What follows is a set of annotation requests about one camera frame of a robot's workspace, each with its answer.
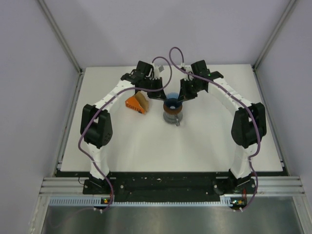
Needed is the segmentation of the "blue plastic coffee dripper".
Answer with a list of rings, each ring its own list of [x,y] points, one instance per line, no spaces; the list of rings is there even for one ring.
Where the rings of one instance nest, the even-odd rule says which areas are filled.
[[[179,93],[171,92],[166,95],[166,103],[177,103],[179,98]]]

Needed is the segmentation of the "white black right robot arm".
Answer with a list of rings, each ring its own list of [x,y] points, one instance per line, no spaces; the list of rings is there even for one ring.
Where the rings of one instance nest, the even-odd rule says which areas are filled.
[[[178,101],[184,102],[197,97],[200,91],[206,91],[215,97],[233,116],[231,136],[236,143],[234,161],[230,167],[233,175],[227,182],[233,193],[245,188],[245,178],[252,170],[252,157],[260,151],[258,143],[267,133],[265,107],[262,103],[252,103],[240,95],[218,71],[210,71],[204,60],[190,66],[181,63],[180,71],[186,76],[180,80]]]

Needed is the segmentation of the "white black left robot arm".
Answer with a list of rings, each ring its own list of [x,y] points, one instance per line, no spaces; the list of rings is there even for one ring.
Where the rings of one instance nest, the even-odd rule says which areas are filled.
[[[83,107],[78,149],[91,162],[90,175],[95,178],[93,186],[99,193],[108,192],[111,186],[110,180],[106,178],[110,170],[104,147],[113,136],[112,114],[139,91],[146,92],[150,98],[164,98],[164,88],[169,85],[169,81],[162,84],[162,71],[162,66],[139,61],[136,68],[121,76],[105,97],[93,105],[86,104]]]

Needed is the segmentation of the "orange coffee filter box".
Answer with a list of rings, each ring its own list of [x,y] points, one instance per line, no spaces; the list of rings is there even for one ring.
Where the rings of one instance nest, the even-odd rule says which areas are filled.
[[[131,97],[129,97],[126,101],[125,101],[125,106],[129,109],[132,109],[140,114],[145,115],[147,112],[144,111],[144,109],[140,106],[140,104],[138,103],[135,94]]]

